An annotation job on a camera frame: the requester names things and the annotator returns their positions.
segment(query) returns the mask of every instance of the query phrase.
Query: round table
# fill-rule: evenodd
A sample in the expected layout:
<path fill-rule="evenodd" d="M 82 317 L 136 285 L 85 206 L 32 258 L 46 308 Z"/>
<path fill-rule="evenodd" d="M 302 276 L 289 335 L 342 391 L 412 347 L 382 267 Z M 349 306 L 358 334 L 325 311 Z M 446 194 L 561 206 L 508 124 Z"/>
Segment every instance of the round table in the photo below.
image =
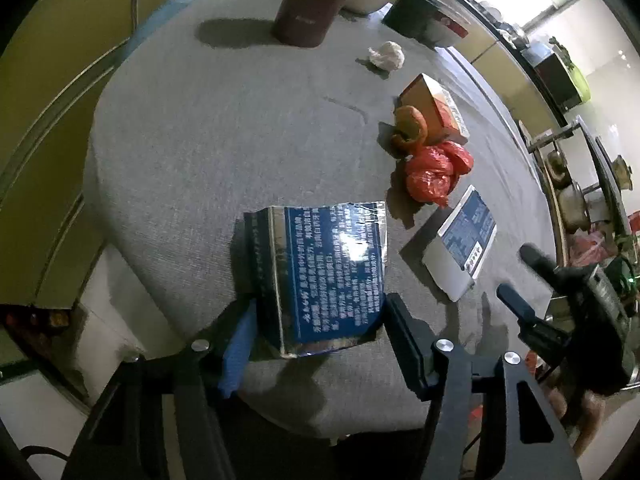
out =
<path fill-rule="evenodd" d="M 314 49 L 279 44 L 270 27 L 280 2 L 195 0 L 116 70 L 95 111 L 84 179 L 110 239 L 192 336 L 250 292 L 244 212 L 384 199 L 385 290 L 471 352 L 522 352 L 495 289 L 515 284 L 541 314 L 550 291 L 516 252 L 524 242 L 555 251 L 545 197 L 496 111 L 504 105 L 455 53 L 403 38 L 378 16 L 339 16 Z M 387 76 L 365 59 L 388 40 L 406 61 Z M 451 203 L 474 184 L 498 226 L 476 286 L 457 303 L 421 263 L 442 215 L 408 198 L 387 151 L 396 98 L 420 72 L 449 89 L 470 131 L 476 164 Z M 405 386 L 383 330 L 331 354 L 251 362 L 240 394 L 265 418 L 316 436 L 418 428 L 428 410 Z"/>

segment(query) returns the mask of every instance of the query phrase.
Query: blue label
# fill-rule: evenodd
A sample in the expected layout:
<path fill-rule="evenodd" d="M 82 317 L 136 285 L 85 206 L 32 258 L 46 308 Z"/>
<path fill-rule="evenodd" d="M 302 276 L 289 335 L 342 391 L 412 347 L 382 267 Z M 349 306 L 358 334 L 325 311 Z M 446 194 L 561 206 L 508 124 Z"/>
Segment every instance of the blue label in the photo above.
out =
<path fill-rule="evenodd" d="M 285 208 L 296 340 L 364 334 L 380 315 L 382 250 L 376 204 Z"/>
<path fill-rule="evenodd" d="M 473 190 L 442 235 L 442 241 L 460 269 L 473 274 L 494 228 L 494 217 L 478 192 Z"/>

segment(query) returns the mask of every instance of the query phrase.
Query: white crumpled paper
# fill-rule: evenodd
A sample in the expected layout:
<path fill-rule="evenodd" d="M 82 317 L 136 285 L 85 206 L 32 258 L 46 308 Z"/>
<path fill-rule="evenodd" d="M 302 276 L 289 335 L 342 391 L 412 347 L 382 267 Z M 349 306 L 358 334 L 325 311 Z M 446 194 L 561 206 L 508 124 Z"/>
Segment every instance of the white crumpled paper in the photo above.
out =
<path fill-rule="evenodd" d="M 398 70 L 404 63 L 404 52 L 397 43 L 387 41 L 380 45 L 377 50 L 369 48 L 369 61 L 379 69 L 391 72 Z"/>

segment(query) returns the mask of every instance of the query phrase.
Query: table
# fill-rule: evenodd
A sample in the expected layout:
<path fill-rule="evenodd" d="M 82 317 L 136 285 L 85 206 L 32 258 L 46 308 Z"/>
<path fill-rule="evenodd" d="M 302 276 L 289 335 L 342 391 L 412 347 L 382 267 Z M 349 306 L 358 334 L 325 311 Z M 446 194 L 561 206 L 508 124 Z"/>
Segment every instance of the table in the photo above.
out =
<path fill-rule="evenodd" d="M 270 27 L 280 2 L 195 0 L 116 70 L 95 111 L 84 177 L 111 241 L 192 336 L 250 292 L 243 212 L 384 198 L 385 290 L 470 351 L 524 352 L 495 289 L 514 283 L 541 315 L 550 291 L 516 252 L 533 242 L 551 254 L 554 244 L 526 150 L 497 112 L 504 105 L 488 100 L 470 65 L 401 37 L 379 15 L 339 16 L 315 49 L 279 44 Z M 406 61 L 386 76 L 364 60 L 388 40 Z M 476 286 L 457 303 L 420 261 L 442 214 L 408 199 L 387 151 L 395 99 L 419 72 L 449 89 L 471 133 L 476 164 L 452 203 L 474 184 L 498 225 Z M 406 388 L 384 331 L 332 354 L 255 360 L 240 395 L 268 420 L 315 436 L 418 428 L 428 410 Z"/>

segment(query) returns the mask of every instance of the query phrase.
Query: white box with blue label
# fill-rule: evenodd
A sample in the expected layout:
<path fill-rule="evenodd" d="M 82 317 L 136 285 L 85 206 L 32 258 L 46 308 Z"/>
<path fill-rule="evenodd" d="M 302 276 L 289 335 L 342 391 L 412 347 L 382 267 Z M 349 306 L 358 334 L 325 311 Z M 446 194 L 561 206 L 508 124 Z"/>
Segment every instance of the white box with blue label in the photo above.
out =
<path fill-rule="evenodd" d="M 469 186 L 422 256 L 433 281 L 452 301 L 475 283 L 496 232 L 489 208 Z"/>
<path fill-rule="evenodd" d="M 375 337 L 384 302 L 384 202 L 272 206 L 244 216 L 260 332 L 284 358 Z"/>

